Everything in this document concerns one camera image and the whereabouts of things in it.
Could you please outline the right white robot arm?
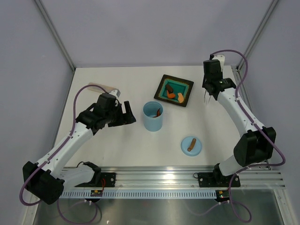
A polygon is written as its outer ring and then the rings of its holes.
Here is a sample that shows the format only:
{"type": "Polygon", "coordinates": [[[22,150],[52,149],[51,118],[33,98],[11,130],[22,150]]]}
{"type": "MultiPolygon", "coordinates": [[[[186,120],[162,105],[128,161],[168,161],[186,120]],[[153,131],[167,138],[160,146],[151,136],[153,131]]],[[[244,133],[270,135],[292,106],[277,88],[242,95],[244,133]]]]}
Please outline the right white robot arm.
{"type": "Polygon", "coordinates": [[[240,140],[233,149],[233,155],[216,164],[211,173],[200,175],[200,187],[227,188],[235,172],[249,165],[255,165],[272,157],[276,131],[265,127],[244,103],[237,86],[230,78],[223,77],[225,57],[213,53],[204,61],[202,87],[218,101],[234,122],[240,140]]]}

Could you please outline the light blue cup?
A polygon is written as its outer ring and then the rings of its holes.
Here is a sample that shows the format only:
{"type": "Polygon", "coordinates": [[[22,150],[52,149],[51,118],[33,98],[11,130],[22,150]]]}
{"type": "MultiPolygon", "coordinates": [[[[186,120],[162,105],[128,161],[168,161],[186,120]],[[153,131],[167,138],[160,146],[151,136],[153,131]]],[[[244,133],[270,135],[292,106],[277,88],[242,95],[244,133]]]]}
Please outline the light blue cup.
{"type": "Polygon", "coordinates": [[[157,101],[147,102],[142,109],[144,127],[151,132],[159,131],[163,125],[163,106],[157,101]],[[160,108],[161,115],[154,118],[160,108]]]}

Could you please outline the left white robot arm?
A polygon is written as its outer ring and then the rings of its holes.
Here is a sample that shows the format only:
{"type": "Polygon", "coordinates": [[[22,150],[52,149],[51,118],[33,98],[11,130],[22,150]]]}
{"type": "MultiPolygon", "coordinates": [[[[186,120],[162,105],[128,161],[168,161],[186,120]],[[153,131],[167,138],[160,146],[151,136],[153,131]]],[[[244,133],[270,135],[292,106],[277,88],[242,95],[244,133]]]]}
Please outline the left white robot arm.
{"type": "Polygon", "coordinates": [[[28,206],[23,199],[24,190],[29,191],[47,204],[56,202],[64,189],[86,185],[88,187],[105,186],[101,177],[101,168],[91,162],[85,162],[75,169],[63,171],[71,157],[105,126],[118,127],[136,122],[130,104],[118,100],[120,91],[104,91],[97,102],[77,115],[73,112],[72,127],[55,147],[37,162],[27,162],[23,168],[24,184],[19,193],[20,202],[28,206]]]}

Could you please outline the orange shrimp food piece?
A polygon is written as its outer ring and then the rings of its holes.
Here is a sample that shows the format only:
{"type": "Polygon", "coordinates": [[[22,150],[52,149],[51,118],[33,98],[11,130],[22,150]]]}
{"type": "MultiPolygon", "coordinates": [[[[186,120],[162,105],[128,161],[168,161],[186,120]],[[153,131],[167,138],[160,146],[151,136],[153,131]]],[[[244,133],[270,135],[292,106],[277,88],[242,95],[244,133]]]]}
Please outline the orange shrimp food piece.
{"type": "Polygon", "coordinates": [[[154,116],[154,118],[157,118],[157,117],[159,117],[161,115],[161,112],[160,112],[160,108],[157,110],[157,112],[156,112],[156,115],[154,116]]]}

